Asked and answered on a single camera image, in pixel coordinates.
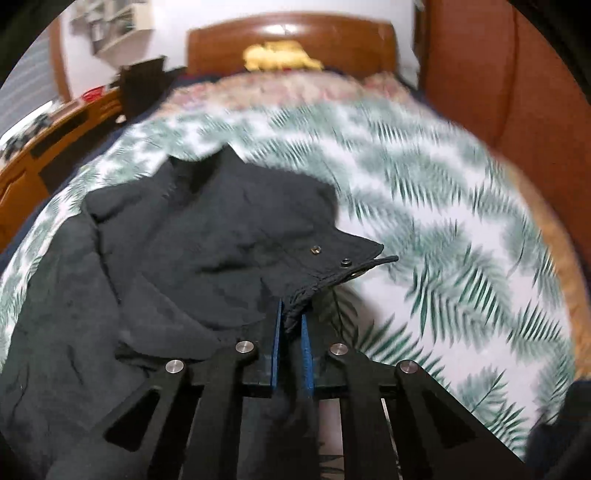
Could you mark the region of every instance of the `metal pin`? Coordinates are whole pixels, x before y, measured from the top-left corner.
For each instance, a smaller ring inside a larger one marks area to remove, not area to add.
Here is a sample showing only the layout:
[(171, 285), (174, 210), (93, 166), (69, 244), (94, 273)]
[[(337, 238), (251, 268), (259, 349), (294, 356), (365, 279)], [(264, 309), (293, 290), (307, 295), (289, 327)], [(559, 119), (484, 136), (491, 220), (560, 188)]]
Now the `metal pin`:
[(166, 371), (169, 374), (177, 374), (184, 368), (184, 363), (180, 360), (171, 360), (166, 364)]
[(238, 342), (236, 344), (236, 351), (238, 353), (248, 353), (252, 352), (255, 348), (255, 344), (249, 342), (248, 340), (243, 340), (242, 342)]
[(406, 374), (413, 374), (418, 370), (418, 364), (412, 360), (402, 360), (400, 362), (400, 370)]
[(349, 348), (344, 343), (333, 343), (330, 346), (330, 353), (333, 355), (344, 355), (349, 351)]

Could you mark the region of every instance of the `window blind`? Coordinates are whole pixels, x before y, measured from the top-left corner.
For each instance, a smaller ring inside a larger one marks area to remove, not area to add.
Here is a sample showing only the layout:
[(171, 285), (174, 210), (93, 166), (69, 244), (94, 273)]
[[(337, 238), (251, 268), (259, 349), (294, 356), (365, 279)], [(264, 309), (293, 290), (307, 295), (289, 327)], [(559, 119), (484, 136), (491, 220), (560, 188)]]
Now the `window blind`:
[(46, 28), (0, 87), (0, 137), (33, 110), (58, 97)]

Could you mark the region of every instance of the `floral blanket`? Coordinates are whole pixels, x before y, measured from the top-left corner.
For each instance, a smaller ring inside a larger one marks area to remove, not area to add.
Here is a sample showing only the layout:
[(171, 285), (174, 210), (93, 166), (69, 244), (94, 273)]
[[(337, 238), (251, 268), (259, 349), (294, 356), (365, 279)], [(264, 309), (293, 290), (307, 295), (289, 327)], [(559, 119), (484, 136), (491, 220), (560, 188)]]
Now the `floral blanket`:
[(480, 142), (379, 97), (234, 110), (206, 105), (130, 127), (50, 201), (2, 276), (0, 359), (28, 280), (87, 192), (152, 175), (168, 155), (198, 161), (225, 143), (247, 162), (334, 185), (337, 227), (400, 256), (319, 296), (319, 318), (374, 360), (416, 360), (522, 453), (539, 416), (556, 415), (574, 373), (568, 314), (548, 249)]
[(388, 73), (378, 73), (358, 82), (331, 72), (259, 72), (177, 88), (152, 118), (212, 105), (241, 110), (263, 105), (296, 106), (384, 97), (407, 108), (421, 108), (408, 90)]

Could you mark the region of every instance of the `leaf-patterned bedspread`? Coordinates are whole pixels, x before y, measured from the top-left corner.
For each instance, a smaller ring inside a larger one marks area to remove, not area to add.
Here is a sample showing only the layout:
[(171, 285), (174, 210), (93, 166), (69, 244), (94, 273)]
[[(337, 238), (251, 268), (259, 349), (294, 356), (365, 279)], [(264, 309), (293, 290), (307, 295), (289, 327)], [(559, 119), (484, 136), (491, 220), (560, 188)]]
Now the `leaf-patterned bedspread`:
[(27, 281), (84, 195), (198, 160), (229, 142), (248, 162), (336, 188), (337, 226), (400, 261), (316, 299), (319, 316), (371, 358), (417, 360), (521, 453), (540, 412), (573, 379), (570, 327), (554, 267), (502, 167), (466, 131), (387, 100), (244, 111), (204, 109), (130, 127), (44, 209), (0, 283), (0, 359)]

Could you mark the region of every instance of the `wooden headboard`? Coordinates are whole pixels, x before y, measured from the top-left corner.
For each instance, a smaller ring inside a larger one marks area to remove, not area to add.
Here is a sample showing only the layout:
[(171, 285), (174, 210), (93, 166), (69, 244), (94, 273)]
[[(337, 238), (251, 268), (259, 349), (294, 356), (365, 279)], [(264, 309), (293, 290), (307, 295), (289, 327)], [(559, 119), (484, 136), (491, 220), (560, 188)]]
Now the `wooden headboard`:
[(311, 58), (357, 78), (396, 69), (396, 35), (388, 22), (280, 12), (190, 30), (187, 72), (191, 75), (240, 72), (244, 69), (245, 48), (274, 40), (297, 40)]

